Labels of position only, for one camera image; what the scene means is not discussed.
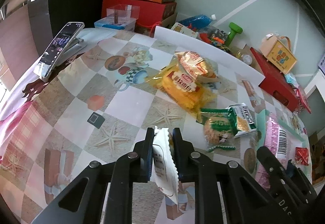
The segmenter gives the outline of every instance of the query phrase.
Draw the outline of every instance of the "metal rivet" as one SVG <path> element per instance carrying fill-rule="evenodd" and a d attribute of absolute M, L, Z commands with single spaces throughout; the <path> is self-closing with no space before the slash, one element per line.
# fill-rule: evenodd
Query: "metal rivet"
<path fill-rule="evenodd" d="M 98 162 L 98 161 L 91 161 L 91 162 L 89 163 L 89 167 L 90 167 L 90 168 L 96 168 L 96 167 L 98 167 L 98 166 L 100 166 L 100 162 Z"/>
<path fill-rule="evenodd" d="M 191 153 L 192 158 L 199 158 L 200 156 L 201 156 L 201 154 L 198 153 L 197 151 L 194 151 L 194 152 Z"/>
<path fill-rule="evenodd" d="M 229 165 L 230 168 L 237 168 L 238 167 L 238 162 L 230 161 L 230 162 L 228 162 L 228 165 Z"/>
<path fill-rule="evenodd" d="M 138 157 L 138 154 L 136 152 L 132 151 L 127 154 L 127 157 L 134 159 L 134 158 Z"/>

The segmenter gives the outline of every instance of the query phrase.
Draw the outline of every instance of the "white snack packet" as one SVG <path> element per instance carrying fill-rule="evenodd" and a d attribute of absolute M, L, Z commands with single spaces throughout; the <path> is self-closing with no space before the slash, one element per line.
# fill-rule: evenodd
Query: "white snack packet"
<path fill-rule="evenodd" d="M 168 128 L 155 126 L 152 143 L 155 179 L 158 188 L 178 205 L 178 172 L 169 148 Z"/>

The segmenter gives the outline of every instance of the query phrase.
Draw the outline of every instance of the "orange snack package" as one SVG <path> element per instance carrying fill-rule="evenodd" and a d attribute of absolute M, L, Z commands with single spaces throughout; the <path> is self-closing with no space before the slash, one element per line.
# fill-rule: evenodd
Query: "orange snack package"
<path fill-rule="evenodd" d="M 218 82 L 212 66 L 196 52 L 175 53 L 178 63 L 195 81 L 201 83 Z"/>
<path fill-rule="evenodd" d="M 202 122 L 200 109 L 217 96 L 181 71 L 176 60 L 160 70 L 156 76 L 149 78 L 147 83 L 168 94 L 198 122 Z"/>

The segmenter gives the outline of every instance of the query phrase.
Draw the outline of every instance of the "packaged cookie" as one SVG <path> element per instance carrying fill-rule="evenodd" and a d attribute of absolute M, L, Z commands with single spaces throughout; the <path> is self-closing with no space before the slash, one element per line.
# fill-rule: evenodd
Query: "packaged cookie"
<path fill-rule="evenodd" d="M 227 109 L 201 109 L 204 136 L 209 145 L 215 146 L 232 137 Z"/>
<path fill-rule="evenodd" d="M 198 122 L 202 122 L 200 108 L 216 97 L 216 94 L 195 82 L 186 72 L 181 71 L 177 60 L 173 60 L 156 76 L 149 78 L 147 83 L 168 94 Z"/>
<path fill-rule="evenodd" d="M 175 53 L 180 69 L 184 69 L 194 81 L 200 83 L 218 82 L 212 66 L 196 52 Z"/>
<path fill-rule="evenodd" d="M 235 138 L 256 132 L 256 125 L 245 103 L 229 106 L 228 119 Z"/>

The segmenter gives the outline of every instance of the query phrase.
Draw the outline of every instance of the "table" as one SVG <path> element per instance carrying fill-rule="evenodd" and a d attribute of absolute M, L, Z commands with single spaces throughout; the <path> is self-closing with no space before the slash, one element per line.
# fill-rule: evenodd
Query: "table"
<path fill-rule="evenodd" d="M 6 131 L 0 146 L 0 192 L 22 223 L 30 223 L 90 161 L 114 162 L 131 151 L 135 142 L 145 138 L 148 127 L 179 127 L 183 139 L 206 153 L 203 125 L 144 80 L 168 65 L 175 51 L 186 49 L 123 30 L 110 35 L 100 29 L 83 30 L 80 36 L 88 42 L 86 52 L 50 83 L 29 89 L 29 100 L 22 104 L 24 100 L 19 98 L 22 106 L 16 110 L 19 115 L 14 125 L 10 130 L 8 124 L 5 130 L 0 127 L 2 134 Z M 255 110 L 240 74 L 216 63 L 213 67 L 220 75 L 221 87 L 213 91 L 218 97 L 209 107 L 220 109 L 244 102 L 254 119 Z M 32 70 L 22 78 L 13 95 L 27 87 L 24 80 L 37 82 Z M 286 107 L 258 86 L 254 89 L 266 109 L 293 126 L 292 113 Z M 10 104 L 9 98 L 2 119 L 11 114 L 6 109 Z M 257 138 L 240 137 L 231 139 L 230 144 L 236 150 L 217 149 L 209 157 L 222 163 L 235 160 L 254 176 Z M 194 223 L 194 184 L 181 184 L 179 198 L 177 211 L 177 205 L 165 198 L 154 182 L 134 183 L 133 223 Z"/>

